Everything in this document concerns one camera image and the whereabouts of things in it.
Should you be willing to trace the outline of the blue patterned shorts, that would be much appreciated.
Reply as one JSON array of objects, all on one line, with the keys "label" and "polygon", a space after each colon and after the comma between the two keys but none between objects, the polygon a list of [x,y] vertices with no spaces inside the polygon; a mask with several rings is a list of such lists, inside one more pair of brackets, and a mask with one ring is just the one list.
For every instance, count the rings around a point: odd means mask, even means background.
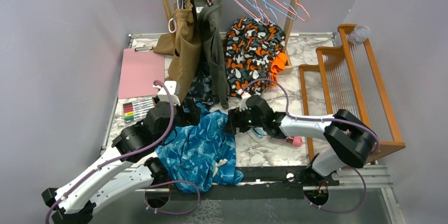
[{"label": "blue patterned shorts", "polygon": [[212,184],[236,185],[244,175],[236,169],[236,143],[223,131],[228,116],[201,108],[195,126],[176,127],[156,154],[183,193],[207,192]]}]

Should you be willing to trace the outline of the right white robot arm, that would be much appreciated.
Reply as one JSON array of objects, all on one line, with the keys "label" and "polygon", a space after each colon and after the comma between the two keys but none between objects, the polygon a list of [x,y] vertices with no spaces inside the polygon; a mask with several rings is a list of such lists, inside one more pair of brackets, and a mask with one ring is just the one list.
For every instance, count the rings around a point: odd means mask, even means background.
[{"label": "right white robot arm", "polygon": [[299,116],[273,111],[265,99],[250,96],[243,99],[241,107],[228,111],[224,131],[236,135],[251,128],[261,128],[276,139],[299,136],[326,140],[331,148],[316,154],[301,175],[311,185],[321,184],[342,167],[362,168],[379,149],[377,135],[345,109],[325,116]]}]

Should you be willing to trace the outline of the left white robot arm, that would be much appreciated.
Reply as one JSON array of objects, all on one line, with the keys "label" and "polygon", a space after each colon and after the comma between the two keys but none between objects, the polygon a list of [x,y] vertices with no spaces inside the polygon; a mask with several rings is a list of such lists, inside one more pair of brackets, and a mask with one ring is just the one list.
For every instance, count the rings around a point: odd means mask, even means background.
[{"label": "left white robot arm", "polygon": [[134,190],[168,186],[168,171],[155,149],[176,127],[198,125],[201,112],[190,98],[179,106],[158,101],[78,177],[42,192],[49,207],[45,223],[89,223],[102,208]]}]

